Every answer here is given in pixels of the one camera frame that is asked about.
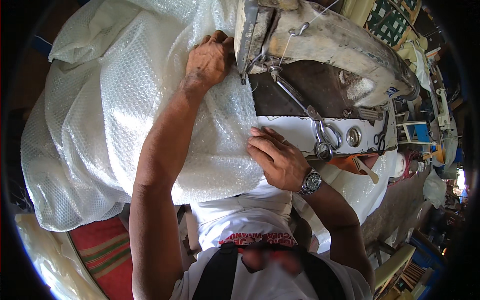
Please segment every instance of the watch face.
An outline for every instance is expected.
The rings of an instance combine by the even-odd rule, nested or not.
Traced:
[[[305,187],[310,192],[315,192],[320,188],[322,183],[322,178],[317,173],[311,173],[308,175],[307,180],[305,181]]]

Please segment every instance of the bubble wrap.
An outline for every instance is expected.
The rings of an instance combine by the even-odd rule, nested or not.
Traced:
[[[184,76],[190,49],[216,29],[234,35],[236,6],[92,0],[67,21],[22,135],[25,182],[43,228],[108,219],[131,201],[143,142]],[[255,188],[263,171],[246,145],[256,124],[250,85],[232,70],[200,105],[174,204]]]

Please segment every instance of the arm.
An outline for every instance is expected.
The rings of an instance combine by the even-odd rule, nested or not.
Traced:
[[[186,76],[145,139],[130,210],[136,299],[169,299],[182,278],[180,239],[171,189],[187,156],[193,124],[205,93],[231,65],[233,38],[221,31],[190,52]]]
[[[247,151],[264,169],[269,184],[298,192],[310,166],[299,149],[270,128],[252,128]],[[375,274],[368,260],[357,214],[342,195],[326,182],[303,197],[330,232],[330,259],[358,270],[373,290]]]

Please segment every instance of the silver scissors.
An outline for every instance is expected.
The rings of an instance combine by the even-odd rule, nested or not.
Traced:
[[[315,145],[315,154],[317,157],[325,162],[333,158],[333,151],[340,149],[342,145],[342,135],[340,132],[330,124],[324,124],[323,118],[317,110],[300,95],[285,79],[281,76],[277,77],[276,82],[310,117],[315,128],[317,143]],[[329,128],[335,135],[336,143],[330,140],[330,137],[325,133],[325,128]]]

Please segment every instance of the black strap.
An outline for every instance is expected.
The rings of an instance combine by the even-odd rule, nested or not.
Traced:
[[[192,300],[230,300],[237,258],[238,248],[233,242],[222,244],[205,266]]]
[[[296,246],[303,269],[315,293],[322,300],[346,300],[342,284],[332,269],[320,258]]]
[[[346,300],[347,297],[340,280],[323,260],[308,253],[302,247],[294,246],[290,249],[300,256],[305,274],[319,299]],[[237,270],[237,253],[238,246],[233,242],[220,246],[220,250],[210,258],[205,266],[192,300],[230,300]]]

